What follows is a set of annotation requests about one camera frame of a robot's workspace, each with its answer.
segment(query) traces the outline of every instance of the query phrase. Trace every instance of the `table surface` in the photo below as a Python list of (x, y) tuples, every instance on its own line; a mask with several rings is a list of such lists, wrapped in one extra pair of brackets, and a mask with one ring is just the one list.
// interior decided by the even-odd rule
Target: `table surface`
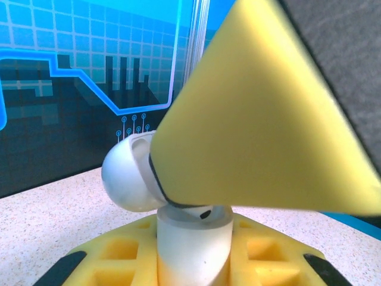
[[(354, 286), (381, 285), (381, 241), (317, 212), (233, 210), (319, 249)], [(3, 198), (0, 285), (33, 285), (79, 244), (152, 213), (117, 207), (100, 169)]]

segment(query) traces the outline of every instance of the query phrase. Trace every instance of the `yellow foam cone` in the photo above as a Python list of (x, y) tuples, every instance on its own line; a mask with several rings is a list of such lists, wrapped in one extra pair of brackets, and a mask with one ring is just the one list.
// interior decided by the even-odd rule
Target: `yellow foam cone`
[(378, 174), (274, 1), (236, 1), (151, 158), (180, 204), (381, 213)]

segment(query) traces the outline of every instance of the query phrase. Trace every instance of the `white cylinder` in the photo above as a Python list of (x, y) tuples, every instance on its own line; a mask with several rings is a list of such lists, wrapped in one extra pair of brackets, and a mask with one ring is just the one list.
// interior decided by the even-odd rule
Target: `white cylinder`
[(160, 286), (227, 285), (233, 212), (216, 206), (206, 219), (172, 206), (157, 211)]

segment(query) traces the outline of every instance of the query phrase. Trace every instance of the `yellow foam block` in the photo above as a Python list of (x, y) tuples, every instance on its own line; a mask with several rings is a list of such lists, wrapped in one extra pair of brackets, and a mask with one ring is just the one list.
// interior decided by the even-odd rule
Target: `yellow foam block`
[(179, 204), (381, 213), (381, 184), (276, 1), (237, 0), (159, 125)]
[[(239, 214), (234, 220), (227, 286), (326, 286), (303, 257), (324, 259), (318, 250)], [(145, 217), (73, 249), (88, 255), (64, 286), (157, 286), (156, 221)]]

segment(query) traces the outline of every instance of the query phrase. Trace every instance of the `white ball joint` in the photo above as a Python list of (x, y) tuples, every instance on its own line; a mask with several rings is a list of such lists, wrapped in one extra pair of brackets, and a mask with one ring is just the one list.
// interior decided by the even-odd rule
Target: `white ball joint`
[(225, 286), (232, 242), (231, 207), (185, 209), (168, 203), (149, 165), (155, 131), (128, 136), (102, 165), (106, 192), (131, 212), (157, 213), (158, 279), (166, 286)]
[[(102, 165), (104, 188), (113, 202), (131, 212), (148, 212), (168, 204), (149, 165), (155, 131), (131, 134), (115, 145)], [(207, 218), (213, 207), (182, 209), (192, 217)]]

